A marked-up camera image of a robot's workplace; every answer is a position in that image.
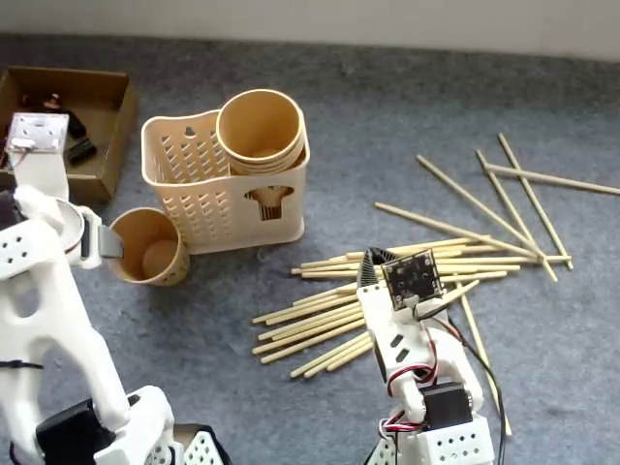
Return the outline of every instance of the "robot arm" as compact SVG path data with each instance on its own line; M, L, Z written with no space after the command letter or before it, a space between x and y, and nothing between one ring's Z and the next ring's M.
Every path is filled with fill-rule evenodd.
M122 243L92 210L67 201L65 177L58 183L42 170L62 167L64 176L66 128L58 116L15 115L7 150L18 187L0 193L0 413L20 463L193 465L208 458L227 465L209 428L194 428L192 451L184 453L160 389L126 395L106 341L90 324L71 265L90 269L122 257ZM38 306L25 315L21 297L29 292ZM92 399L44 420L38 394L52 346L78 366Z
M399 404L380 422L384 439L366 463L490 465L488 424L478 415L481 385L445 321L432 252L398 259L369 249L364 260L357 297L387 393ZM376 264L385 281L376 279Z

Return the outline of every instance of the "cardboard box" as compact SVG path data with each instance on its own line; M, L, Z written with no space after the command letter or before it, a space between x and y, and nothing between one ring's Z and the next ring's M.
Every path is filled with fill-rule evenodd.
M97 146L97 155L82 163L71 166L65 162L72 198L86 204L109 201L116 191L138 117L138 95L129 77L123 73L11 67L0 81L0 131L11 124L14 112L27 111L21 105L22 95L44 97L51 93L60 95L63 108L77 115ZM66 148L74 143L70 138ZM13 174L0 170L0 186L14 185Z

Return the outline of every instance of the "brown paper cup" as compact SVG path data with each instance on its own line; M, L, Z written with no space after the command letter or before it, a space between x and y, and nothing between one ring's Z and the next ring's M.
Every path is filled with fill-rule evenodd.
M135 208L110 227L123 239L125 256L108 264L123 281L173 286L187 275L189 255L178 230L162 211Z
M270 89L243 92L226 102L215 131L231 165L247 174L285 170L299 158L305 140L299 106Z

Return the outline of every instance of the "white wall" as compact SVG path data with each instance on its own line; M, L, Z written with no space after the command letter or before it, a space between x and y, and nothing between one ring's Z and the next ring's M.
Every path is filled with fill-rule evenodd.
M619 0L3 0L0 31L620 59Z

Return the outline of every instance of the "perforated basket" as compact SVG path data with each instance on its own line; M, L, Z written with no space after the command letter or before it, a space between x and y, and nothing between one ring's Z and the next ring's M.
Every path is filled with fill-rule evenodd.
M310 159L305 123L304 150L289 170L235 175L215 135L217 113L157 116L142 126L142 177L157 192L189 253L299 239Z

